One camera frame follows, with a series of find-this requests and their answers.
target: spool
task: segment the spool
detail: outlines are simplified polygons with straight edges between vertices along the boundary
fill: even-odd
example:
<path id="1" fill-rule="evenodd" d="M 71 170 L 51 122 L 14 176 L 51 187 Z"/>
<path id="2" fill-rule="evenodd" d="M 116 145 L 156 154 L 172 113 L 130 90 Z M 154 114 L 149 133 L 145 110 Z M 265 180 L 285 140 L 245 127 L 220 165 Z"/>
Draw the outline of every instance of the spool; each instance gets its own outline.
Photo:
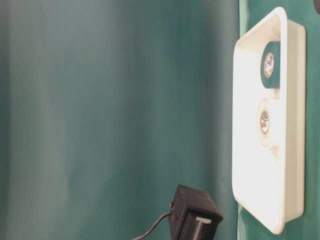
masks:
<path id="1" fill-rule="evenodd" d="M 264 147 L 278 147 L 280 143 L 280 100 L 264 98 L 256 115 L 257 135 Z"/>
<path id="2" fill-rule="evenodd" d="M 260 76 L 266 89 L 280 87 L 280 42 L 270 41 L 265 46 L 261 58 Z"/>

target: black electronic device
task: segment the black electronic device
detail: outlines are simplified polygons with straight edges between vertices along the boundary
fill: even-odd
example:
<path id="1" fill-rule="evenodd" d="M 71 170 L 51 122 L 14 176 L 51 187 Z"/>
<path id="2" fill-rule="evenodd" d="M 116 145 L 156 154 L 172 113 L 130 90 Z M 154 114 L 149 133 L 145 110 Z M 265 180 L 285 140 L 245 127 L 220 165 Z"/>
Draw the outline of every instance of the black electronic device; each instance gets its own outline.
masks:
<path id="1" fill-rule="evenodd" d="M 212 240 L 223 217 L 211 197 L 184 185 L 178 185 L 171 210 L 161 215 L 151 228 L 133 240 L 148 236 L 159 222 L 168 217 L 172 240 Z"/>

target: black cable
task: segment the black cable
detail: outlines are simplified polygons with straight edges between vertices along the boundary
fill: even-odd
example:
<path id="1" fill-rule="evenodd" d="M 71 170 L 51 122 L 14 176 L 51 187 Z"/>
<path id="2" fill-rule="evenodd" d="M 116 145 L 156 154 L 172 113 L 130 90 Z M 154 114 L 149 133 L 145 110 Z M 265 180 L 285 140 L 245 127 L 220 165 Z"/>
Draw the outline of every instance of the black cable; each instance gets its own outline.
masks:
<path id="1" fill-rule="evenodd" d="M 164 219 L 165 217 L 168 217 L 168 216 L 170 216 L 170 215 L 171 215 L 171 211 L 162 214 L 162 215 L 154 222 L 154 224 L 152 224 L 152 226 L 150 227 L 150 229 L 149 229 L 145 234 L 143 234 L 143 235 L 141 235 L 141 236 L 137 236 L 136 238 L 134 238 L 134 239 L 132 239 L 132 240 L 144 239 L 146 236 L 148 236 L 148 235 L 153 231 L 153 229 L 156 228 L 156 226 L 160 223 L 160 221 L 161 221 L 162 219 Z"/>

